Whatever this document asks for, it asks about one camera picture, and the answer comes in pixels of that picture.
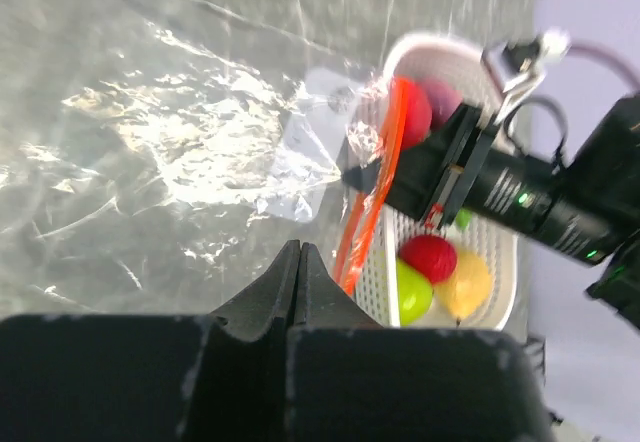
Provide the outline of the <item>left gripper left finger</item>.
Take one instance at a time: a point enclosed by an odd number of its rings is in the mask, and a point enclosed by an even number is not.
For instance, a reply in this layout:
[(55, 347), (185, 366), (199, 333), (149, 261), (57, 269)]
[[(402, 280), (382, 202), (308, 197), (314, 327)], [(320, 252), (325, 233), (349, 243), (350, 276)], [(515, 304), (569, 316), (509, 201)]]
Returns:
[(241, 342), (264, 338), (291, 307), (300, 261), (300, 241), (284, 244), (266, 271), (211, 315)]

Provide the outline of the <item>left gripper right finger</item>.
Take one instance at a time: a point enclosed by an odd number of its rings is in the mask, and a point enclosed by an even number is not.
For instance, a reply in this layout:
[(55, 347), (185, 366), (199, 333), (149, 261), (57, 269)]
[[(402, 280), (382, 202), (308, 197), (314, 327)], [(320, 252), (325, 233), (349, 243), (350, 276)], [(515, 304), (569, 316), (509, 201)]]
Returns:
[(294, 324), (314, 328), (363, 329), (380, 325), (331, 278), (318, 248), (301, 247)]

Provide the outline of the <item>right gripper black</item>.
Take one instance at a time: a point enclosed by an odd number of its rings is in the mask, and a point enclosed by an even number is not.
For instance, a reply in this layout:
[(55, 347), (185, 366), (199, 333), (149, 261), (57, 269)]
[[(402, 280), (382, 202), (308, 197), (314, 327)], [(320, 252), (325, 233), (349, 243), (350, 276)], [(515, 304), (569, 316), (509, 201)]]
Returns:
[[(401, 153), (387, 204), (439, 226), (468, 209), (581, 263), (617, 263), (639, 253), (639, 106), (617, 103), (568, 166), (489, 146), (461, 132), (463, 106), (443, 133)], [(341, 181), (371, 194), (381, 159), (345, 169)]]

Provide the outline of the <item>red apple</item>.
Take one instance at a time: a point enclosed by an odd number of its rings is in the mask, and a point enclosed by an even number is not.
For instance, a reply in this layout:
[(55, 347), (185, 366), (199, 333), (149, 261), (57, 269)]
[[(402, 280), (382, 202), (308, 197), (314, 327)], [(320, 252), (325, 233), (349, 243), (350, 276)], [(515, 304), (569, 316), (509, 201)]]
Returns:
[(426, 91), (411, 79), (396, 78), (407, 86), (408, 103), (401, 149), (406, 150), (421, 143), (429, 134), (432, 122), (432, 106)]

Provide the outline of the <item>red strawberry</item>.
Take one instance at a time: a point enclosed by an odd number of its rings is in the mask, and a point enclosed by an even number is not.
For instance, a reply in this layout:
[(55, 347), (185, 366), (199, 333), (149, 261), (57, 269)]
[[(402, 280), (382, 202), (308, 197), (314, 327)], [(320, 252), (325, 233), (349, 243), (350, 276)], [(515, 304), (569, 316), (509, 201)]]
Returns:
[(412, 237), (400, 247), (398, 256), (433, 285), (445, 282), (453, 274), (458, 260), (456, 249), (449, 241), (431, 234)]

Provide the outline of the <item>purple onion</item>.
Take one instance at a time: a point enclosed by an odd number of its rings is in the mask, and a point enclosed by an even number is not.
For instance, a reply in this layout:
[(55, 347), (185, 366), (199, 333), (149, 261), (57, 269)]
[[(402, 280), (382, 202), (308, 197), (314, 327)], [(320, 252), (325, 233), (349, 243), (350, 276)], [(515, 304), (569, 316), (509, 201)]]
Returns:
[(437, 79), (426, 79), (423, 88), (432, 109), (431, 131), (437, 131), (462, 103), (463, 96), (448, 83)]

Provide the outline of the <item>clear zip top bag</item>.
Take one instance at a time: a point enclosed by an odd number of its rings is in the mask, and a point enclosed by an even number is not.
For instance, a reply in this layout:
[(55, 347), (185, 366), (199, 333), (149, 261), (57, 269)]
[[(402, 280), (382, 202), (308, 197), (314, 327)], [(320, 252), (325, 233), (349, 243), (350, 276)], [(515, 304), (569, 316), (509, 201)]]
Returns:
[(1, 313), (210, 311), (290, 239), (349, 252), (373, 71), (265, 31), (1, 17)]

